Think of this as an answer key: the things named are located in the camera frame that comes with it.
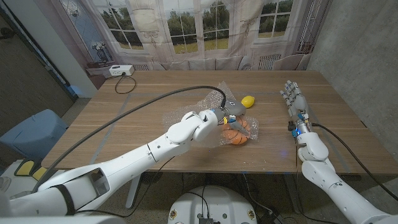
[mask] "orange ball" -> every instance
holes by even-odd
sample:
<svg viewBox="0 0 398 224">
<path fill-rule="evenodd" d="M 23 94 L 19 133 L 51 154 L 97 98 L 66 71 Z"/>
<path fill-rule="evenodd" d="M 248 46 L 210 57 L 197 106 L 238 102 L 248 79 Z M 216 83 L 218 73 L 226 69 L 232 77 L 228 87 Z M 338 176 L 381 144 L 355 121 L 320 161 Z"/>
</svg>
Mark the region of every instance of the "orange ball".
<svg viewBox="0 0 398 224">
<path fill-rule="evenodd" d="M 248 133 L 250 133 L 250 126 L 245 119 L 242 119 L 239 116 L 237 116 L 236 122 L 239 122 L 242 125 L 242 127 L 246 129 Z M 249 139 L 249 137 L 247 137 L 242 132 L 235 129 L 231 129 L 231 126 L 229 124 L 223 125 L 223 135 L 226 139 L 230 140 L 231 143 L 235 145 L 243 144 Z"/>
</svg>

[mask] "window curtain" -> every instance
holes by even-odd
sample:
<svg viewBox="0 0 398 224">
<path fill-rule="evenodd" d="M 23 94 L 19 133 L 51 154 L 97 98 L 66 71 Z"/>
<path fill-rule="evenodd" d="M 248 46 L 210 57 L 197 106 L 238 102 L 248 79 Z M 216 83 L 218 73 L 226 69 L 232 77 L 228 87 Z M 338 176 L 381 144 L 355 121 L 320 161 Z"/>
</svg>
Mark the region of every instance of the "window curtain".
<svg viewBox="0 0 398 224">
<path fill-rule="evenodd" d="M 113 64 L 270 70 L 278 59 L 310 53 L 297 46 L 323 16 L 321 0 L 35 1 L 81 66 L 105 76 Z"/>
</svg>

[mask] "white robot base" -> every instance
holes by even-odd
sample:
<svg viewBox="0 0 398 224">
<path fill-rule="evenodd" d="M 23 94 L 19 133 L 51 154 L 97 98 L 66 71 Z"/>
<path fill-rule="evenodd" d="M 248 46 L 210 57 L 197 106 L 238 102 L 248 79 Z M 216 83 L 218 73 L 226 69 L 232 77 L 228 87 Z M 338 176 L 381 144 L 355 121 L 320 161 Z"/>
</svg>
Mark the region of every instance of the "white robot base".
<svg viewBox="0 0 398 224">
<path fill-rule="evenodd" d="M 168 224 L 220 223 L 256 224 L 253 206 L 240 194 L 226 187 L 208 185 L 190 190 L 174 202 Z"/>
</svg>

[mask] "power strip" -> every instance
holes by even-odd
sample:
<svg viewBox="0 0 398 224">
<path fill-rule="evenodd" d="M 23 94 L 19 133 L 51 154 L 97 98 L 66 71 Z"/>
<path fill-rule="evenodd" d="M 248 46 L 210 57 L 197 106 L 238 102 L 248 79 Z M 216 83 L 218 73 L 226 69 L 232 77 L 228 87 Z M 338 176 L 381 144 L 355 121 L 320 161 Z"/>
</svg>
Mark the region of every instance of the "power strip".
<svg viewBox="0 0 398 224">
<path fill-rule="evenodd" d="M 134 67 L 132 65 L 112 65 L 109 72 L 112 76 L 132 75 L 134 73 Z"/>
</svg>

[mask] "robotic arm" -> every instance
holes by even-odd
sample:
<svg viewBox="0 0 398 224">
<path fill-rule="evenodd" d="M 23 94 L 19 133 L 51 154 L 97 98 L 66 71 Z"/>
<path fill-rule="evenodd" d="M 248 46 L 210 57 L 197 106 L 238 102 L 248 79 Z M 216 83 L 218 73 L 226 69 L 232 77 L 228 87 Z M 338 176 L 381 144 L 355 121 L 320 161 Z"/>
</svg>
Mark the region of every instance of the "robotic arm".
<svg viewBox="0 0 398 224">
<path fill-rule="evenodd" d="M 303 162 L 306 179 L 325 191 L 351 223 L 393 223 L 397 217 L 378 210 L 362 195 L 345 183 L 329 161 L 329 151 L 318 134 L 312 131 L 308 117 L 308 105 L 298 85 L 287 81 L 280 94 L 286 101 L 289 115 L 289 131 L 297 138 L 298 157 Z"/>
<path fill-rule="evenodd" d="M 204 110 L 199 114 L 189 112 L 181 122 L 150 143 L 110 161 L 53 177 L 42 184 L 37 193 L 11 201 L 3 198 L 0 201 L 6 204 L 0 209 L 0 216 L 74 215 L 76 211 L 97 209 L 118 188 L 157 162 L 187 152 L 193 140 L 202 141 L 225 116 L 246 112 L 242 104 L 229 102 L 224 108 Z"/>
</svg>

